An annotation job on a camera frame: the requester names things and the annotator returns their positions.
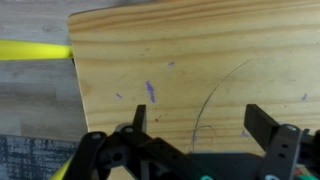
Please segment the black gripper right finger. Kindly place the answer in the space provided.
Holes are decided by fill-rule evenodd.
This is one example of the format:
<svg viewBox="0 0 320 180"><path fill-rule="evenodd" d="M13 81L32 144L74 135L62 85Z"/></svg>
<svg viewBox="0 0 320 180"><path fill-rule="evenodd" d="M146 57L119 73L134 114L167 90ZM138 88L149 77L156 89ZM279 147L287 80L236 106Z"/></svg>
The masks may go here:
<svg viewBox="0 0 320 180"><path fill-rule="evenodd" d="M245 110L244 127L266 151L278 130L279 124L256 104L248 104Z"/></svg>

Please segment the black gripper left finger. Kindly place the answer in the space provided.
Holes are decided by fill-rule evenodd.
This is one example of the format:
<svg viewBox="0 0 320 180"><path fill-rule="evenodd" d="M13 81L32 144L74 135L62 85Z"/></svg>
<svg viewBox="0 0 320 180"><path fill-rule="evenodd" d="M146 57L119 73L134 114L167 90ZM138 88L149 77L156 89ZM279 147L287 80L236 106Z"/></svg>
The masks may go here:
<svg viewBox="0 0 320 180"><path fill-rule="evenodd" d="M146 106L138 105L133 119L133 126L145 132L147 129Z"/></svg>

